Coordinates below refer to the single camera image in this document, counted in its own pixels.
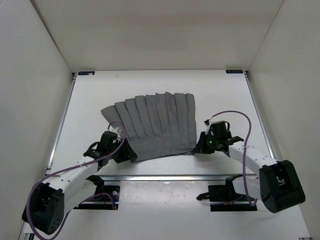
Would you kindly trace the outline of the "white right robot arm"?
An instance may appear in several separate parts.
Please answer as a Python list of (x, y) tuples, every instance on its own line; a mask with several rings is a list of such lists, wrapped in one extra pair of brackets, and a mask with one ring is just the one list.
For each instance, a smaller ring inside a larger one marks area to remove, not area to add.
[(242, 173), (229, 176), (223, 185), (211, 185), (197, 200), (210, 200), (212, 205), (229, 205), (237, 201), (262, 201), (271, 213), (278, 213), (305, 202), (306, 195), (289, 160), (268, 157), (246, 144), (239, 136), (232, 136), (227, 121), (206, 120), (194, 148), (195, 154), (224, 153), (242, 164)]

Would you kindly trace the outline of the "grey pleated skirt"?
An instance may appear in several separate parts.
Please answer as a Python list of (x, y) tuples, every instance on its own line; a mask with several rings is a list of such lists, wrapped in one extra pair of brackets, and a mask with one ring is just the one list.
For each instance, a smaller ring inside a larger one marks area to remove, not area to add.
[(101, 110), (112, 127), (121, 124), (136, 161), (191, 155), (197, 144), (196, 104), (191, 93), (137, 95)]

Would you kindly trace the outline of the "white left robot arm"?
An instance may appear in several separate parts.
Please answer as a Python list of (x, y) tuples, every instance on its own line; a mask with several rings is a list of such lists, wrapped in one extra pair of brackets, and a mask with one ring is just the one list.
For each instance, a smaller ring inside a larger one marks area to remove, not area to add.
[(105, 131), (100, 141), (92, 143), (72, 167), (48, 175), (36, 183), (27, 199), (22, 220), (47, 235), (55, 233), (63, 223), (63, 218), (72, 209), (88, 199), (107, 196), (104, 180), (97, 172), (109, 160), (116, 163), (134, 162), (137, 154), (126, 137), (114, 131)]

